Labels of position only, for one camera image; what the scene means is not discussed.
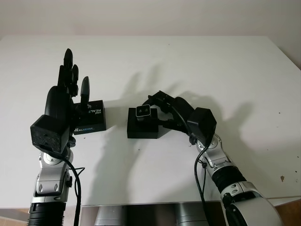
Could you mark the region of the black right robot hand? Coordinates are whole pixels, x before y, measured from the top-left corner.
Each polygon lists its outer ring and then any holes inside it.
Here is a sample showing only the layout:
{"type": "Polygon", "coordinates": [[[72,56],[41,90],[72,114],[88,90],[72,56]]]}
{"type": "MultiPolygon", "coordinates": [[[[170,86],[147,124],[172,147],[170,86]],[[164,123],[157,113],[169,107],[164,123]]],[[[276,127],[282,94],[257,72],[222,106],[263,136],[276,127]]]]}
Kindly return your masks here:
{"type": "Polygon", "coordinates": [[[182,97],[171,97],[163,91],[158,91],[154,95],[148,95],[148,99],[143,105],[158,106],[160,110],[167,114],[171,113],[173,118],[166,121],[153,119],[157,125],[166,129],[177,130],[190,136],[191,129],[188,127],[187,120],[194,112],[194,108],[182,97]]]}

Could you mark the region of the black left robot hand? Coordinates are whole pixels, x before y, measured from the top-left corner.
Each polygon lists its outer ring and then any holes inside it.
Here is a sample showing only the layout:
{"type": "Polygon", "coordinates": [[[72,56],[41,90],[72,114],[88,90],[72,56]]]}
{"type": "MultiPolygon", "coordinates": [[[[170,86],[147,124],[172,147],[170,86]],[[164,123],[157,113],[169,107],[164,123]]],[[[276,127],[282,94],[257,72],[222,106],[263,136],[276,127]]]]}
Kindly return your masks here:
{"type": "Polygon", "coordinates": [[[73,97],[78,95],[79,69],[73,63],[73,53],[68,48],[59,68],[58,82],[53,86],[47,96],[45,115],[51,116],[70,129],[73,133],[79,122],[86,117],[91,106],[89,77],[84,77],[81,85],[80,102],[75,104],[73,97]]]}

